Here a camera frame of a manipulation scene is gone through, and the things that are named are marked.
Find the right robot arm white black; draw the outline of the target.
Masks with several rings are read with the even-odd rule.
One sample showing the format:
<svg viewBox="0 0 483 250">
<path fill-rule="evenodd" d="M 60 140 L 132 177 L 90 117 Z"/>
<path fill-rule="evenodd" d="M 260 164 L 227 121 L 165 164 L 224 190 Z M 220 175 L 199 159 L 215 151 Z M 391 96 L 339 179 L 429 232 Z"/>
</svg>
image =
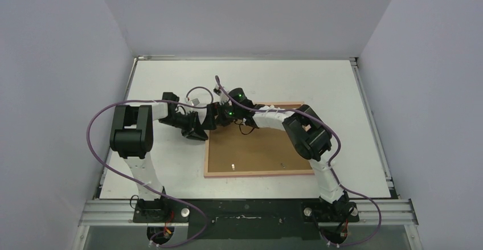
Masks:
<svg viewBox="0 0 483 250">
<path fill-rule="evenodd" d="M 303 104 L 297 109 L 284 109 L 274 105 L 255 104 L 242 88 L 227 92 L 222 87 L 215 87 L 213 91 L 220 100 L 208 105 L 202 122 L 203 130 L 218 130 L 237 124 L 252 129 L 285 132 L 295 152 L 309 161 L 314 171 L 319 197 L 324 202 L 323 216 L 335 221 L 349 210 L 349 197 L 331 169 L 332 159 L 322 159 L 331 150 L 331 139 L 335 135 L 310 106 Z"/>
</svg>

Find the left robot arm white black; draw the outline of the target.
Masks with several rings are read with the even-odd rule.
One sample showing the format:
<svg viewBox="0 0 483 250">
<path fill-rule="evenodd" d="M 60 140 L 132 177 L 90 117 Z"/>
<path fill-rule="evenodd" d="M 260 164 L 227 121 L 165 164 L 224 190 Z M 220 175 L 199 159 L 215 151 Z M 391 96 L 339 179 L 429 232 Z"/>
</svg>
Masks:
<svg viewBox="0 0 483 250">
<path fill-rule="evenodd" d="M 174 93 L 165 92 L 162 99 L 158 105 L 116 106 L 110 133 L 110 148 L 123 158 L 136 181 L 137 212 L 156 222 L 166 220 L 171 208 L 150 156 L 154 143 L 153 123 L 159 121 L 178 128 L 184 137 L 198 141 L 207 140 L 206 132 L 216 128 L 214 104 L 207 106 L 205 118 L 201 119 L 195 111 L 178 112 L 179 97 Z"/>
</svg>

